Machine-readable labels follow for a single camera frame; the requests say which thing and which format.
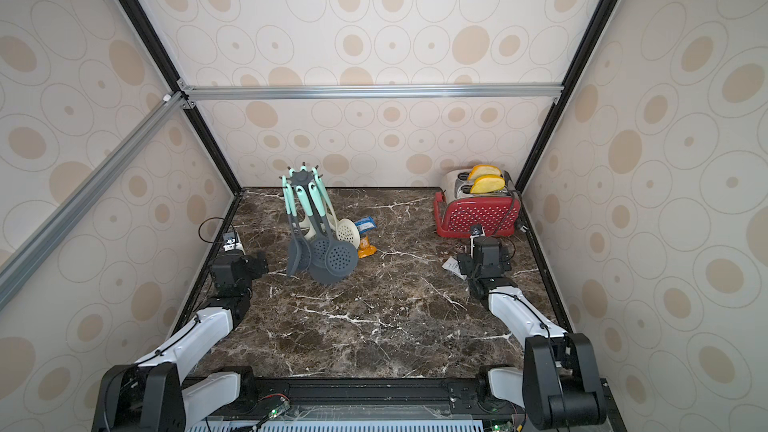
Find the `cream skimmer mint handle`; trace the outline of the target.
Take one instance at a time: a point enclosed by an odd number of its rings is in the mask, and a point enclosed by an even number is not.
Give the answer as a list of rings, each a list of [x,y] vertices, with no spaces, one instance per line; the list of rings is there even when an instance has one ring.
[[[337,239],[341,241],[349,242],[356,249],[358,249],[360,246],[361,238],[360,238],[360,232],[357,229],[357,226],[350,219],[337,218],[334,207],[330,200],[330,196],[323,183],[322,177],[319,175],[316,169],[314,169],[313,172],[314,172],[315,183],[320,190],[321,196],[324,201],[324,205],[328,210],[327,217],[329,218],[330,225],[334,230]]]
[[[315,235],[314,227],[308,216],[304,216],[304,218],[299,222],[299,226],[304,233],[304,236],[308,240],[310,240]]]

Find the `grey utensil rack stand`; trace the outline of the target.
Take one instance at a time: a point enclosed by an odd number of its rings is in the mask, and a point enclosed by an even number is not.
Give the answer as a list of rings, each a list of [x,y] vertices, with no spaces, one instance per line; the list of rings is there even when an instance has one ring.
[[[358,264],[355,246],[341,239],[340,222],[324,183],[315,168],[290,168],[282,177],[282,191],[291,228],[286,273],[308,272],[324,285],[340,282]]]

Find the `grey skimmer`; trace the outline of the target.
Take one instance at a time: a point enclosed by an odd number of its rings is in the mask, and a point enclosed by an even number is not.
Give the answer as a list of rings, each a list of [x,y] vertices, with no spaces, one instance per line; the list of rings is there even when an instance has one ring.
[[[293,191],[288,184],[287,177],[282,177],[282,189],[291,228],[291,241],[289,243],[289,257],[286,265],[286,275],[294,276],[297,272],[306,271],[311,263],[311,249],[302,234],[299,222],[296,219],[295,200]]]
[[[315,268],[326,270],[326,255],[329,249],[330,240],[329,236],[323,231],[323,226],[326,225],[327,220],[325,218],[326,211],[322,203],[319,189],[314,182],[310,182],[306,186],[295,186],[295,190],[302,207],[313,223],[316,231],[316,237],[311,243],[312,264]]]

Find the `grey skimmer mint handle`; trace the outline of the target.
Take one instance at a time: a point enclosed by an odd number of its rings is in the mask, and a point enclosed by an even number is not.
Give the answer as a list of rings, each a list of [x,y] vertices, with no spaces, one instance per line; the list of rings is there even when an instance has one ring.
[[[311,197],[317,208],[320,219],[325,227],[325,237],[328,243],[324,256],[325,266],[334,277],[345,278],[349,276],[358,263],[358,254],[351,243],[336,239],[331,231],[330,223],[326,216],[322,194],[317,184],[312,181],[308,185]]]

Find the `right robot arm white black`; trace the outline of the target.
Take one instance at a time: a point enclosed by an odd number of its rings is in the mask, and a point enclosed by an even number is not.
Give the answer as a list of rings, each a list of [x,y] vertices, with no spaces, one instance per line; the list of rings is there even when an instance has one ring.
[[[599,425],[608,408],[592,343],[556,325],[504,276],[511,254],[498,239],[475,236],[456,257],[470,294],[500,319],[524,349],[523,368],[487,372],[492,395],[525,409],[539,430]]]

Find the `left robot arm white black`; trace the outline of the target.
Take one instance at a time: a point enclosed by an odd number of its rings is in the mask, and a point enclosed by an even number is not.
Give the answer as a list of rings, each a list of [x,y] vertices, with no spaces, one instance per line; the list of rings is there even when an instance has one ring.
[[[216,294],[179,331],[135,362],[103,376],[94,413],[94,431],[186,431],[241,397],[243,374],[216,372],[189,386],[189,372],[239,325],[247,314],[252,282],[269,272],[267,256],[239,249],[212,263]]]

